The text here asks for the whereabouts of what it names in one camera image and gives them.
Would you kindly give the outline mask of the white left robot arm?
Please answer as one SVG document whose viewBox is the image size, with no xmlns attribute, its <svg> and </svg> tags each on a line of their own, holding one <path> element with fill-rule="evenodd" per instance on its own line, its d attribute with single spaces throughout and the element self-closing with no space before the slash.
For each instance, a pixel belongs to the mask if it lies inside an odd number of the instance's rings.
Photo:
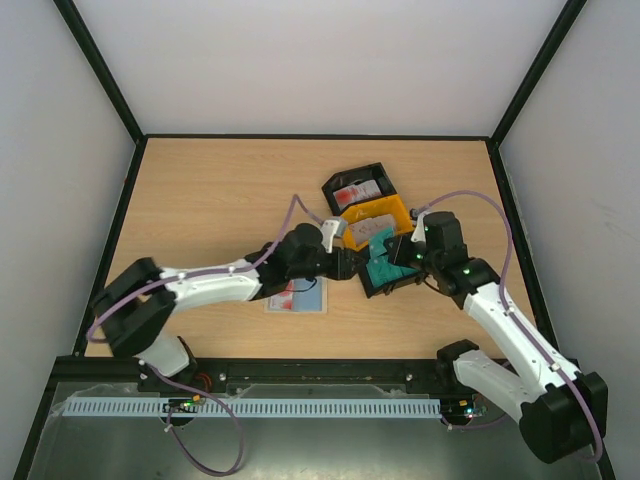
<svg viewBox="0 0 640 480">
<path fill-rule="evenodd" d="M 297 279 L 349 280 L 365 260 L 334 245 L 341 232 L 336 219 L 320 226 L 301 223 L 256 252 L 211 267 L 161 268 L 150 257 L 138 259 L 94 297 L 87 339 L 107 344 L 116 358 L 134 357 L 175 377 L 194 360 L 182 340 L 165 332 L 171 316 L 210 304 L 267 299 Z"/>
</svg>

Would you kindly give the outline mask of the red circle white card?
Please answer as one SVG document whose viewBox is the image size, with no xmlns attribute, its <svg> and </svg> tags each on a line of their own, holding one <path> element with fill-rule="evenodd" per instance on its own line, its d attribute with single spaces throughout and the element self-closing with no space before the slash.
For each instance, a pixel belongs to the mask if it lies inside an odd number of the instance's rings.
<svg viewBox="0 0 640 480">
<path fill-rule="evenodd" d="M 291 312 L 294 304 L 295 282 L 290 281 L 282 292 L 268 298 L 267 310 L 269 312 Z"/>
</svg>

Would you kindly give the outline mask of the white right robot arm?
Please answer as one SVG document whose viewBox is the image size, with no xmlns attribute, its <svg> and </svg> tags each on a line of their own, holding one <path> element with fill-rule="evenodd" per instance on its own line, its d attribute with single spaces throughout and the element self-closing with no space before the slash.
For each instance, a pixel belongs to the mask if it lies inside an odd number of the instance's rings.
<svg viewBox="0 0 640 480">
<path fill-rule="evenodd" d="M 502 366 L 471 343 L 439 351 L 436 379 L 445 390 L 467 386 L 498 406 L 519 427 L 526 445 L 545 463 L 592 447 L 604 451 L 608 388 L 584 374 L 553 347 L 508 294 L 504 279 L 469 255 L 460 222 L 451 212 L 421 213 L 412 233 L 386 240 L 392 264 L 436 281 L 443 295 L 475 320 L 508 361 Z"/>
</svg>

